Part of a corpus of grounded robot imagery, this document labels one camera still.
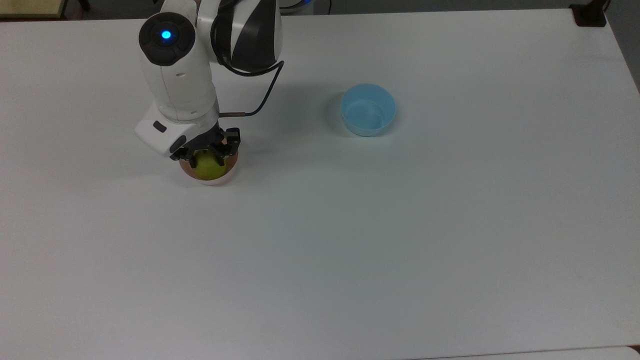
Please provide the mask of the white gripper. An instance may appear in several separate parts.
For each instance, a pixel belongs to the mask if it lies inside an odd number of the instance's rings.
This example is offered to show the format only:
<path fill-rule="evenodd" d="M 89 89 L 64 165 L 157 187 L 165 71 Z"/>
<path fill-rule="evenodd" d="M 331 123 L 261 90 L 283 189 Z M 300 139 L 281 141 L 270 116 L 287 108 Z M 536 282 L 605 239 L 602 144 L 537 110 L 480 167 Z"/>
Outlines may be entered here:
<path fill-rule="evenodd" d="M 172 120 L 153 103 L 135 126 L 135 134 L 162 157 L 185 161 L 191 169 L 198 165 L 195 153 L 209 146 L 215 162 L 222 167 L 227 158 L 237 155 L 242 137 L 238 127 L 220 129 L 219 114 L 220 105 L 215 103 L 192 120 Z"/>

